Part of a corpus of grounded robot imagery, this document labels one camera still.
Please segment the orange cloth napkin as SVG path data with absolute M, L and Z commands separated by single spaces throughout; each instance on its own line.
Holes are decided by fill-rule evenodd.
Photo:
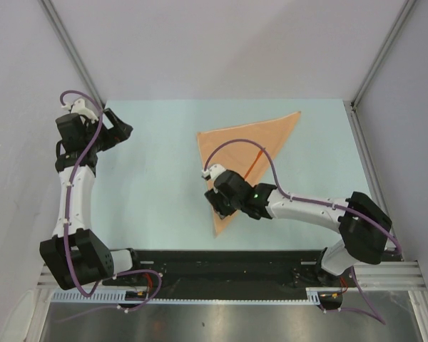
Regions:
M 202 165 L 221 164 L 244 177 L 260 148 L 275 159 L 297 126 L 300 112 L 281 118 L 201 132 L 197 143 Z M 270 167 L 263 153 L 246 179 L 256 185 Z

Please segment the orange plastic knife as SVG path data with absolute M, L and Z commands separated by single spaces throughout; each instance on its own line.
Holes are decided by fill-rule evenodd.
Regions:
M 260 157 L 262 156 L 263 151 L 259 150 L 259 152 L 256 155 L 256 158 L 254 159 L 251 166 L 248 168 L 247 172 L 244 174 L 244 178 L 247 179 L 250 173 L 253 171 L 254 167 L 256 166 L 257 162 L 259 161 Z

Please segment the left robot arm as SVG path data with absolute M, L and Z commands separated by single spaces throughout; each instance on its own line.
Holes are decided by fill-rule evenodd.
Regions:
M 56 119 L 61 135 L 55 162 L 61 182 L 60 207 L 53 234 L 40 243 L 39 251 L 63 290 L 116 275 L 134 285 L 143 276 L 143 267 L 134 262 L 130 248 L 111 251 L 94 234 L 91 225 L 97 154 L 127 140 L 133 130 L 111 109 L 104 109 L 103 114 L 112 124 L 110 128 L 80 110 Z

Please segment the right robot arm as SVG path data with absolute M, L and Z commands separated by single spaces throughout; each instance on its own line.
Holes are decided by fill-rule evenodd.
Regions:
M 242 212 L 252 219 L 293 219 L 327 228 L 340 240 L 322 250 L 315 278 L 323 286 L 333 285 L 358 262 L 378 265 L 385 253 L 392 223 L 389 217 L 364 193 L 353 192 L 347 199 L 324 202 L 284 195 L 276 185 L 249 184 L 241 175 L 213 165 L 202 172 L 213 183 L 205 193 L 220 219 Z

